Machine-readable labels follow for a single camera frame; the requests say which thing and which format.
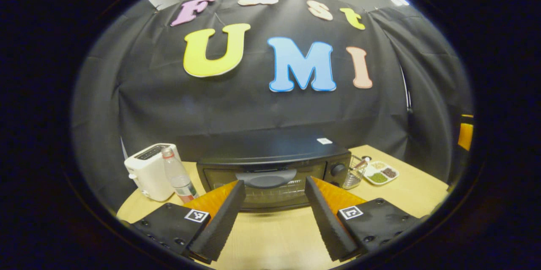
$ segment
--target yellow letter u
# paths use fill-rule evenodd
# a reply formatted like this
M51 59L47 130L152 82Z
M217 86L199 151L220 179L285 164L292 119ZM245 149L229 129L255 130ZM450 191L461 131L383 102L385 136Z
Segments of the yellow letter u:
M232 24L222 31L228 33L227 50L222 58L207 60L208 39L214 35L214 29L203 29L189 33L184 37L188 43L184 52L184 70L194 77L211 77L222 75L235 68L242 60L244 53L244 33L250 29L249 24Z

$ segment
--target wooden table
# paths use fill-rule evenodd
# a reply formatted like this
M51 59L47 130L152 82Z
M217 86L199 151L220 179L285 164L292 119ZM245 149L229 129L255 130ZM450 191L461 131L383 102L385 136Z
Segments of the wooden table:
M359 186L350 190L358 197L368 201L381 197L420 218L431 213L448 194L446 183L369 145L350 151L357 157L371 156L373 161L383 161L400 172L398 178L380 186L363 178ZM205 190L195 162L183 164L197 192L203 195ZM182 206L176 195L157 202L135 190L120 207L117 217L133 223L166 202ZM331 261L311 207L303 207L270 213L238 213L220 258L210 266L218 270L326 270L346 262Z

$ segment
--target toaster oven door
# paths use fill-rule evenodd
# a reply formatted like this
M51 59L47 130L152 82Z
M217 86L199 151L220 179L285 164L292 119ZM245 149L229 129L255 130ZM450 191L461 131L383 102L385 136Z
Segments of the toaster oven door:
M246 199L241 207L243 211L270 211L308 205L308 199L304 193L307 176L323 179L327 163L317 162L314 164L290 164L288 170L296 170L291 181L274 188L253 188L246 185ZM205 177L209 181L211 189L216 189L226 183L237 180L238 173L260 174L260 172L247 172L235 169L205 169Z

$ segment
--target toaster oven window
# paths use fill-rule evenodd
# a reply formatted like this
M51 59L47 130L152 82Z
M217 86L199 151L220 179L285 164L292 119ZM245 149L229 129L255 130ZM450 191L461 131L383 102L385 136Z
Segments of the toaster oven window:
M246 199L242 205L243 210L286 208L307 205L308 199L304 193L307 176L323 179L326 162L319 162L309 166L294 167L297 174L292 181L271 189L257 189L246 186ZM212 189L236 180L235 173L239 170L206 169L205 176Z

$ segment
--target plastic water bottle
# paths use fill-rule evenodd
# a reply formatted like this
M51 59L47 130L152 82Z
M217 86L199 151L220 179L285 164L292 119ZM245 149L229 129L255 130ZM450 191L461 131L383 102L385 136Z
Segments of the plastic water bottle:
M198 198L199 195L191 183L188 172L186 172L182 162L175 158L174 151L170 147L164 147L162 157L164 158L166 177L182 202L186 203Z

